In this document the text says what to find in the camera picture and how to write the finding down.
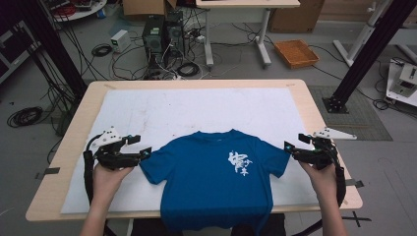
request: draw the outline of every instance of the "white print on shirt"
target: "white print on shirt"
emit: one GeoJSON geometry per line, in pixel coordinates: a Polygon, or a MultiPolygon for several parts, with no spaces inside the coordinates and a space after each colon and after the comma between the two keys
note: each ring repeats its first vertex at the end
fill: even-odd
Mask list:
{"type": "Polygon", "coordinates": [[[250,163],[252,163],[251,160],[249,159],[245,159],[248,158],[247,154],[239,154],[237,151],[231,151],[229,153],[229,158],[228,160],[230,161],[230,163],[232,163],[232,165],[235,166],[235,172],[238,173],[239,168],[242,168],[241,170],[241,174],[243,176],[246,176],[247,174],[249,174],[248,170],[246,169],[246,167],[248,167],[248,165],[250,163]]]}

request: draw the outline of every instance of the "white paper sheet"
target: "white paper sheet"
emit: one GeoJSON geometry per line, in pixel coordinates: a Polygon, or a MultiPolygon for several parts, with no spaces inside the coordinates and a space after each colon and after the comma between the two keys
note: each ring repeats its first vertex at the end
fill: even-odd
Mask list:
{"type": "MultiPolygon", "coordinates": [[[[121,136],[142,137],[140,143],[122,148],[123,153],[147,147],[157,150],[175,138],[197,131],[230,129],[257,136],[279,148],[283,148],[284,141],[298,148],[311,148],[298,141],[298,134],[305,134],[305,129],[288,88],[110,90],[89,139],[111,126],[121,136]]],[[[89,211],[83,174],[84,160],[80,157],[62,213],[89,211]]],[[[307,174],[292,158],[281,178],[270,178],[275,206],[317,203],[307,174]]],[[[123,181],[110,211],[159,210],[163,187],[164,182],[150,184],[137,167],[123,181]]]]}

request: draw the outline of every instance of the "white desk leg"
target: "white desk leg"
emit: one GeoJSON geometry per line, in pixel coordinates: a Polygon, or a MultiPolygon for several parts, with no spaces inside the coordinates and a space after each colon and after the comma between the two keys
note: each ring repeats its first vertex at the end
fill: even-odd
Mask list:
{"type": "Polygon", "coordinates": [[[264,45],[265,34],[267,32],[267,27],[268,27],[269,14],[270,14],[270,8],[266,8],[264,11],[264,18],[262,20],[261,35],[255,37],[255,42],[257,43],[258,49],[260,50],[262,59],[264,61],[264,68],[266,68],[267,66],[271,64],[269,55],[267,53],[267,49],[265,48],[265,45],[264,45]]]}
{"type": "Polygon", "coordinates": [[[346,51],[346,49],[343,47],[339,40],[333,41],[334,46],[339,51],[340,55],[343,57],[344,61],[349,67],[353,65],[355,57],[361,49],[362,45],[368,41],[369,37],[375,29],[375,24],[377,23],[378,18],[383,13],[388,3],[388,0],[384,0],[379,3],[379,6],[375,9],[375,12],[372,14],[367,24],[362,28],[361,33],[359,34],[356,41],[353,43],[349,52],[346,51]]]}
{"type": "Polygon", "coordinates": [[[214,65],[212,60],[211,44],[209,42],[209,10],[206,11],[206,37],[205,37],[205,54],[206,54],[206,65],[208,69],[214,65]]]}
{"type": "Polygon", "coordinates": [[[129,225],[128,225],[128,230],[127,230],[126,236],[131,236],[131,234],[132,234],[133,220],[134,220],[133,218],[129,219],[129,225]]]}

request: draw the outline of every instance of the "black cable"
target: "black cable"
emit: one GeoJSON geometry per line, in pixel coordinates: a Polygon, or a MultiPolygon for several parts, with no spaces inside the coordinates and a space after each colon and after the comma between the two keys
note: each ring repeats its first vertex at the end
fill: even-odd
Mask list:
{"type": "Polygon", "coordinates": [[[382,100],[382,99],[376,99],[372,101],[372,104],[377,107],[379,110],[387,110],[389,109],[389,104],[382,100]]]}
{"type": "Polygon", "coordinates": [[[193,37],[193,40],[191,40],[191,38],[188,38],[188,51],[187,51],[187,56],[189,56],[190,55],[190,52],[191,53],[193,53],[193,59],[192,59],[192,61],[194,61],[194,60],[196,60],[196,53],[194,53],[194,51],[193,51],[193,47],[194,47],[194,45],[196,45],[196,39],[193,37]]]}
{"type": "MultiPolygon", "coordinates": [[[[44,66],[43,66],[43,63],[40,61],[40,59],[37,57],[37,55],[36,55],[36,53],[34,52],[34,50],[33,49],[31,49],[31,47],[29,47],[28,49],[27,49],[27,52],[29,53],[29,55],[30,55],[30,57],[33,59],[33,61],[35,62],[35,64],[38,66],[38,68],[39,68],[39,70],[41,71],[41,73],[44,75],[44,77],[45,77],[45,79],[46,79],[46,81],[48,82],[48,84],[49,84],[49,89],[48,89],[48,92],[47,92],[47,94],[46,95],[48,95],[48,98],[49,98],[49,101],[51,102],[51,104],[52,104],[52,108],[51,108],[51,110],[50,111],[42,111],[43,113],[45,113],[45,112],[47,112],[48,114],[42,119],[42,120],[37,120],[37,121],[34,121],[35,119],[40,119],[40,117],[38,117],[38,118],[31,118],[32,120],[30,121],[30,122],[27,122],[26,124],[25,124],[25,126],[26,125],[34,125],[34,124],[39,124],[39,123],[41,123],[42,121],[44,121],[44,120],[46,120],[46,118],[48,118],[51,114],[52,114],[52,112],[56,109],[56,107],[58,107],[60,110],[61,110],[61,112],[63,112],[62,111],[62,109],[61,109],[61,107],[60,106],[58,106],[58,102],[59,101],[62,101],[62,104],[65,106],[65,109],[66,110],[69,110],[69,107],[70,107],[70,105],[69,104],[67,104],[67,102],[69,102],[69,103],[71,103],[72,105],[74,105],[74,103],[75,103],[75,98],[74,98],[74,95],[72,94],[72,92],[70,91],[70,90],[63,90],[61,87],[60,87],[60,85],[63,85],[63,84],[65,84],[65,83],[63,83],[60,79],[59,79],[59,76],[58,76],[58,74],[57,74],[57,72],[55,71],[55,69],[54,69],[54,67],[50,64],[50,62],[47,60],[47,58],[43,55],[43,53],[42,52],[38,52],[38,53],[40,53],[41,55],[42,55],[42,57],[43,57],[43,59],[44,59],[44,61],[46,62],[46,65],[47,65],[47,67],[49,68],[49,71],[50,71],[50,73],[51,73],[51,76],[48,74],[48,72],[46,71],[46,69],[44,68],[44,66]]],[[[36,112],[38,112],[39,114],[37,115],[37,116],[40,116],[41,115],[41,113],[42,112],[40,112],[40,110],[41,110],[41,108],[40,107],[38,107],[37,108],[37,110],[38,111],[36,111],[36,112]]],[[[19,118],[13,118],[12,116],[11,116],[11,118],[9,118],[9,121],[8,121],[8,124],[10,125],[10,126],[18,126],[17,124],[14,124],[14,120],[19,120],[19,118]]]]}
{"type": "MultiPolygon", "coordinates": [[[[255,38],[259,35],[259,33],[261,32],[261,30],[259,30],[258,32],[255,32],[253,29],[251,29],[248,26],[248,24],[244,23],[243,25],[245,25],[245,27],[247,27],[249,30],[239,28],[239,27],[235,26],[234,24],[232,24],[233,27],[235,27],[235,28],[237,28],[237,29],[239,29],[241,31],[247,32],[248,33],[247,34],[247,37],[248,37],[249,42],[253,42],[255,40],[255,38]]],[[[264,42],[267,42],[267,43],[270,43],[270,44],[273,45],[272,39],[270,39],[270,37],[267,34],[265,34],[265,38],[267,38],[268,40],[264,40],[264,42]]]]}
{"type": "Polygon", "coordinates": [[[92,65],[92,60],[91,61],[89,61],[88,60],[88,58],[87,58],[87,56],[85,55],[85,53],[84,53],[84,51],[83,51],[83,48],[81,47],[81,45],[80,45],[80,42],[78,41],[78,39],[77,39],[77,36],[76,36],[76,34],[75,34],[75,32],[74,32],[74,29],[73,29],[73,27],[72,27],[72,25],[71,25],[71,22],[68,20],[68,17],[67,17],[67,20],[64,20],[63,18],[62,18],[62,16],[60,16],[61,17],[61,22],[63,22],[63,23],[66,23],[66,25],[68,25],[69,26],[69,30],[68,30],[68,32],[65,30],[65,28],[62,28],[62,31],[67,35],[67,37],[70,39],[70,41],[74,44],[74,46],[76,47],[76,49],[77,49],[77,51],[79,52],[79,58],[80,58],[80,63],[81,63],[81,69],[83,68],[82,67],[82,63],[83,63],[83,58],[84,58],[84,60],[86,61],[86,63],[87,63],[87,68],[86,68],[86,70],[85,71],[82,71],[81,70],[81,75],[83,75],[87,70],[90,70],[91,71],[91,74],[92,74],[92,76],[94,77],[94,79],[97,81],[97,77],[96,77],[96,75],[95,75],[95,73],[94,73],[94,71],[93,70],[95,70],[103,79],[105,79],[105,80],[107,80],[99,71],[97,71],[97,69],[95,69],[95,67],[92,65]]]}
{"type": "MultiPolygon", "coordinates": [[[[253,32],[254,35],[259,35],[259,33],[261,32],[261,30],[259,30],[258,32],[253,32]]],[[[247,42],[240,42],[240,43],[221,43],[221,42],[212,42],[211,45],[214,44],[218,44],[218,45],[222,45],[222,46],[228,46],[228,47],[232,47],[232,46],[242,46],[242,45],[248,45],[249,43],[255,41],[255,36],[252,39],[249,39],[249,41],[247,42]]]]}
{"type": "Polygon", "coordinates": [[[134,33],[136,36],[130,36],[131,40],[137,45],[137,46],[143,46],[143,45],[139,45],[136,43],[136,41],[138,40],[142,40],[142,37],[138,35],[138,33],[136,31],[128,31],[128,32],[132,32],[134,33]]]}
{"type": "Polygon", "coordinates": [[[40,106],[29,107],[13,113],[7,119],[7,125],[12,128],[19,128],[22,126],[29,126],[37,124],[40,119],[43,109],[40,106]]]}
{"type": "Polygon", "coordinates": [[[383,88],[383,89],[379,89],[378,86],[380,83],[384,82],[386,80],[386,78],[383,76],[383,74],[381,73],[381,68],[382,68],[382,62],[377,60],[377,62],[380,64],[378,71],[380,73],[380,79],[374,84],[374,89],[379,92],[379,93],[385,93],[387,90],[387,87],[383,88]]]}
{"type": "Polygon", "coordinates": [[[48,155],[46,156],[46,161],[48,162],[48,164],[51,163],[51,160],[49,160],[49,156],[52,152],[54,152],[55,147],[57,147],[59,145],[59,143],[62,142],[62,140],[64,139],[64,137],[62,137],[53,147],[52,149],[49,151],[48,155]]]}
{"type": "Polygon", "coordinates": [[[200,13],[196,13],[196,10],[195,9],[193,9],[193,10],[190,11],[190,16],[188,18],[184,19],[184,21],[186,21],[184,23],[184,26],[186,26],[188,24],[188,22],[190,21],[191,18],[197,17],[197,15],[202,14],[202,13],[208,11],[207,9],[199,9],[199,10],[202,10],[202,11],[200,13]]]}
{"type": "Polygon", "coordinates": [[[101,135],[96,135],[96,136],[92,137],[92,139],[90,139],[90,140],[89,140],[89,143],[88,143],[88,144],[87,144],[87,146],[86,146],[86,151],[88,151],[88,150],[89,150],[89,147],[91,146],[92,142],[94,142],[94,140],[96,140],[96,139],[100,138],[100,136],[101,136],[101,135]]]}
{"type": "MultiPolygon", "coordinates": [[[[20,28],[19,25],[15,25],[13,28],[11,28],[11,31],[15,35],[20,35],[20,34],[24,34],[25,33],[25,31],[22,28],[20,28]]],[[[61,92],[61,89],[57,85],[58,84],[57,83],[57,78],[59,78],[59,77],[57,77],[57,73],[56,73],[54,67],[52,67],[50,65],[49,61],[46,59],[46,57],[43,55],[43,53],[39,51],[39,53],[43,56],[43,58],[44,58],[44,60],[45,60],[45,62],[47,64],[47,66],[49,68],[49,71],[52,73],[52,75],[51,75],[52,77],[50,77],[49,74],[47,73],[47,71],[44,68],[42,62],[40,61],[40,59],[37,57],[36,53],[34,52],[34,49],[32,49],[32,47],[27,47],[27,52],[30,55],[30,57],[33,59],[33,61],[35,62],[35,64],[37,65],[37,67],[39,68],[39,70],[41,71],[41,73],[43,74],[43,76],[45,77],[45,79],[48,82],[49,86],[51,88],[55,88],[58,92],[61,92]]],[[[73,94],[68,94],[66,92],[62,92],[61,95],[62,96],[66,96],[66,99],[68,99],[70,101],[70,103],[74,103],[75,98],[74,98],[74,95],[73,94]]]]}
{"type": "Polygon", "coordinates": [[[196,9],[192,9],[192,11],[194,11],[194,16],[196,16],[197,23],[199,24],[199,27],[200,27],[200,29],[199,29],[199,32],[200,32],[200,30],[203,29],[203,28],[202,28],[202,25],[200,24],[199,18],[197,17],[196,9]]]}
{"type": "Polygon", "coordinates": [[[200,72],[200,68],[195,63],[187,62],[181,65],[180,67],[178,67],[177,72],[178,72],[178,75],[182,77],[192,77],[192,76],[197,75],[200,72]],[[190,67],[191,67],[190,72],[183,72],[183,69],[190,68],[190,67]]]}
{"type": "Polygon", "coordinates": [[[404,111],[401,110],[399,107],[397,107],[395,104],[393,104],[392,106],[389,107],[390,109],[394,110],[394,111],[398,111],[399,113],[402,113],[404,115],[408,115],[414,119],[417,119],[417,114],[413,113],[413,112],[409,112],[409,111],[404,111]]]}
{"type": "Polygon", "coordinates": [[[113,48],[111,47],[110,44],[108,44],[108,43],[101,43],[101,44],[95,46],[92,49],[91,54],[94,57],[103,57],[103,56],[108,55],[112,51],[113,51],[113,48]]]}
{"type": "Polygon", "coordinates": [[[339,61],[339,62],[343,62],[344,63],[344,60],[342,60],[342,59],[339,59],[339,58],[337,58],[337,57],[335,57],[333,54],[331,54],[331,52],[329,52],[327,49],[325,49],[325,48],[322,48],[322,47],[319,47],[319,46],[316,46],[316,45],[309,45],[309,47],[317,47],[317,48],[320,48],[320,49],[322,49],[323,51],[325,51],[325,52],[327,52],[332,58],[334,58],[336,61],[339,61]]]}
{"type": "Polygon", "coordinates": [[[397,65],[404,65],[404,63],[408,63],[408,64],[411,64],[411,65],[413,65],[413,66],[417,66],[415,63],[413,63],[413,62],[410,62],[410,61],[408,61],[408,60],[405,60],[405,59],[403,59],[403,58],[399,58],[399,57],[392,57],[392,60],[394,60],[396,63],[397,63],[397,65]]]}
{"type": "Polygon", "coordinates": [[[333,77],[333,78],[336,78],[336,79],[338,79],[338,80],[343,80],[343,78],[341,78],[341,77],[337,77],[337,76],[335,76],[335,75],[333,75],[333,74],[331,74],[331,73],[329,73],[329,72],[327,72],[327,71],[324,71],[324,70],[322,70],[322,69],[320,69],[320,68],[318,68],[318,67],[316,67],[315,65],[312,65],[312,67],[313,68],[315,68],[316,70],[318,70],[318,71],[321,71],[321,72],[323,72],[323,73],[325,73],[326,75],[329,75],[329,76],[331,76],[331,77],[333,77]]]}
{"type": "Polygon", "coordinates": [[[32,30],[33,36],[42,43],[42,47],[48,52],[56,68],[73,91],[76,102],[80,102],[87,90],[87,85],[82,80],[56,31],[45,17],[44,9],[36,0],[20,0],[16,3],[26,24],[29,24],[28,27],[32,30]]]}
{"type": "Polygon", "coordinates": [[[131,51],[133,51],[133,50],[136,50],[136,49],[142,48],[142,47],[143,47],[143,46],[133,47],[133,48],[131,48],[131,49],[129,49],[129,50],[127,50],[127,51],[125,51],[125,52],[121,53],[121,54],[120,54],[120,55],[119,55],[116,59],[112,58],[112,60],[110,61],[110,65],[109,65],[109,66],[111,66],[112,73],[113,73],[113,75],[114,75],[116,78],[118,78],[118,79],[122,79],[122,80],[126,80],[126,81],[132,81],[132,80],[137,80],[137,79],[138,79],[138,78],[136,78],[135,74],[136,74],[137,72],[141,71],[143,68],[146,68],[146,67],[142,67],[142,68],[140,68],[140,69],[136,70],[135,72],[132,72],[131,70],[128,70],[128,69],[123,69],[123,68],[116,67],[116,63],[117,63],[117,61],[118,61],[121,57],[125,56],[127,53],[129,53],[129,52],[131,52],[131,51]],[[129,79],[129,78],[125,78],[125,77],[122,77],[122,76],[118,76],[118,75],[116,74],[115,69],[129,72],[129,73],[132,75],[131,79],[129,79]]]}
{"type": "Polygon", "coordinates": [[[141,76],[139,76],[139,77],[137,77],[136,76],[136,73],[138,73],[138,72],[140,72],[141,70],[143,70],[143,69],[147,69],[148,68],[148,66],[144,66],[144,67],[142,67],[142,68],[139,68],[138,70],[136,70],[136,71],[134,71],[133,73],[132,73],[132,78],[143,78],[144,76],[145,76],[145,74],[147,73],[147,70],[145,70],[143,73],[142,73],[142,75],[141,76]]]}

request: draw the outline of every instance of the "wooden table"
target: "wooden table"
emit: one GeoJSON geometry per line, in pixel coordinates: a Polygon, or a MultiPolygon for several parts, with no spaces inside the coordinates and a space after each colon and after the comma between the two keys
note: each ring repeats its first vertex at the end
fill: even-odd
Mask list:
{"type": "MultiPolygon", "coordinates": [[[[69,189],[75,165],[84,151],[95,117],[100,110],[106,93],[111,89],[221,89],[221,88],[288,88],[304,122],[306,132],[322,129],[325,122],[301,80],[209,80],[209,81],[137,81],[137,82],[94,82],[89,85],[73,121],[58,148],[50,168],[59,167],[58,174],[45,175],[27,212],[29,221],[84,219],[86,215],[62,214],[61,207],[69,189]]],[[[350,179],[347,168],[346,179],[350,179]]],[[[354,186],[347,187],[342,208],[354,209],[362,206],[362,200],[354,186]]],[[[318,206],[274,206],[273,212],[319,210],[318,206]]],[[[109,218],[159,217],[159,212],[133,211],[111,212],[109,218]]]]}
{"type": "Polygon", "coordinates": [[[206,64],[211,68],[214,64],[212,59],[209,24],[212,23],[262,23],[262,29],[255,38],[255,43],[263,58],[264,68],[271,64],[264,45],[267,32],[268,20],[271,8],[294,8],[299,7],[298,0],[223,0],[203,1],[197,0],[199,8],[206,11],[206,40],[205,53],[206,64]]]}

